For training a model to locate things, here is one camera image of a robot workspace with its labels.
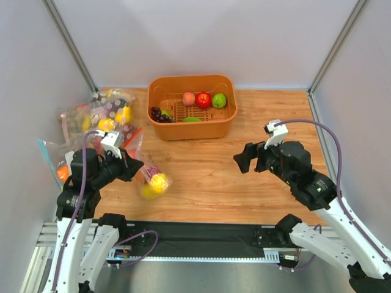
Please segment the orange zip top bag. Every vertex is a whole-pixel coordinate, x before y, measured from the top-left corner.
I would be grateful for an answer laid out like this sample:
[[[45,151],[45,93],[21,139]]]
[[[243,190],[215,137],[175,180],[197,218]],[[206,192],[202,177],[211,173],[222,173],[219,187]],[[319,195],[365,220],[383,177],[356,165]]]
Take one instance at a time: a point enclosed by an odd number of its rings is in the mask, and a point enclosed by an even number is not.
[[[142,128],[130,125],[126,126],[124,130],[125,141],[123,148],[132,159],[144,163],[134,177],[140,195],[146,199],[153,199],[165,194],[172,185],[172,179],[143,155],[142,142],[144,132]]]

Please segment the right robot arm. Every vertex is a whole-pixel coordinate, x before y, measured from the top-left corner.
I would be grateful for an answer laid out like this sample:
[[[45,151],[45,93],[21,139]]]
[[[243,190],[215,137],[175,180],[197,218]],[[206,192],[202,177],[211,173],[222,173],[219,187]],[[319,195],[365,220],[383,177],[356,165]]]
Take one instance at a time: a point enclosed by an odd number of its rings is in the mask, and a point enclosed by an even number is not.
[[[322,218],[341,240],[338,244],[313,231],[300,218],[288,214],[276,224],[278,236],[312,252],[330,265],[341,269],[355,292],[390,292],[390,250],[372,234],[365,239],[359,233],[351,210],[343,211],[336,185],[312,167],[311,155],[300,142],[266,146],[265,142],[248,143],[234,155],[241,173],[247,173],[251,160],[255,171],[270,171],[290,187],[291,194],[302,205]],[[385,254],[382,258],[371,243]]]

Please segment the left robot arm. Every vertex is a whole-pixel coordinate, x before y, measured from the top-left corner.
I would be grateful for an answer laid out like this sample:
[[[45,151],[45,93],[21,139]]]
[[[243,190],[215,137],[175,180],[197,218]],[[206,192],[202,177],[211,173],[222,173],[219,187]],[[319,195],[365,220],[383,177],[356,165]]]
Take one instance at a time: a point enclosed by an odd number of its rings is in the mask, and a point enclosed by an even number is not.
[[[100,189],[116,179],[130,182],[143,162],[121,149],[99,155],[93,148],[73,154],[70,175],[57,198],[57,239],[44,292],[93,292],[109,250],[127,235],[126,218],[105,214],[98,221],[92,245],[86,237],[101,199]]]

